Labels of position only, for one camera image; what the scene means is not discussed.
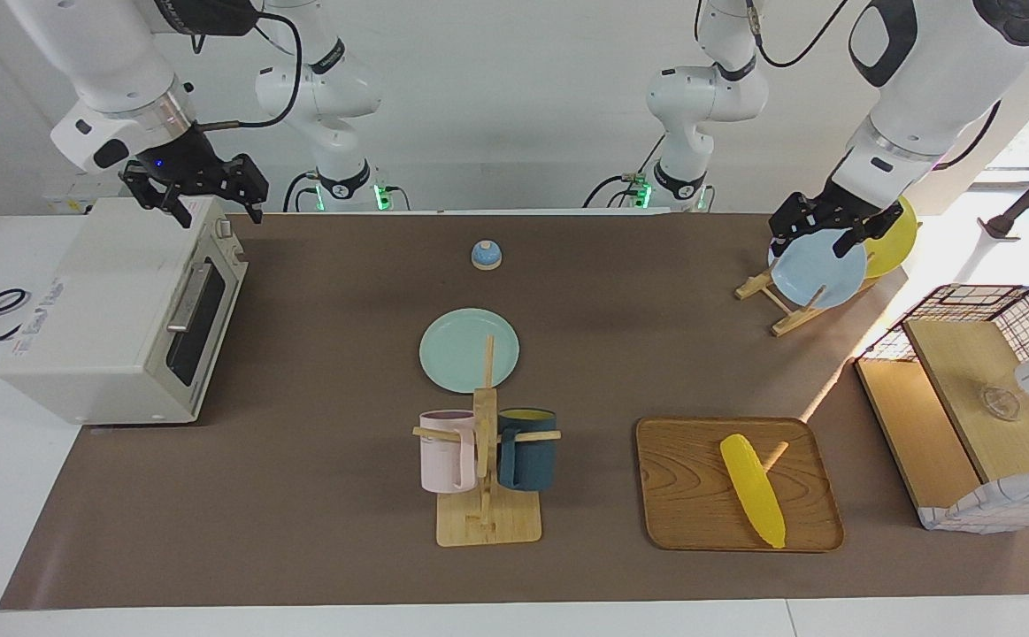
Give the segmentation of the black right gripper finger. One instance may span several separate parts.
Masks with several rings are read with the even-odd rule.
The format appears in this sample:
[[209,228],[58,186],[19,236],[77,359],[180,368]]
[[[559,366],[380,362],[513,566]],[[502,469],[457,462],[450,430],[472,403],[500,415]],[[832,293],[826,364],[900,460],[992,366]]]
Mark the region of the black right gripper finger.
[[263,221],[268,196],[270,181],[254,160],[239,154],[224,162],[224,198],[241,205],[252,222]]
[[135,201],[145,210],[159,210],[170,215],[182,228],[191,228],[192,217],[187,207],[180,202],[180,187],[170,182],[164,190],[153,185],[153,177],[141,162],[127,162],[122,169],[122,181]]

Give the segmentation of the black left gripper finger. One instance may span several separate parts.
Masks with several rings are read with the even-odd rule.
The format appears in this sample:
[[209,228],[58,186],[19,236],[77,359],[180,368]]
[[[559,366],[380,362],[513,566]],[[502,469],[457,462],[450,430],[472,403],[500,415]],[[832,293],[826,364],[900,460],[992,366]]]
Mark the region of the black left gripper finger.
[[781,257],[792,241],[803,235],[820,231],[817,212],[820,199],[806,197],[803,193],[792,193],[785,199],[769,218],[769,228],[772,231],[770,254]]
[[902,217],[903,211],[901,205],[891,205],[866,220],[855,220],[833,243],[833,256],[845,257],[858,243],[882,238]]

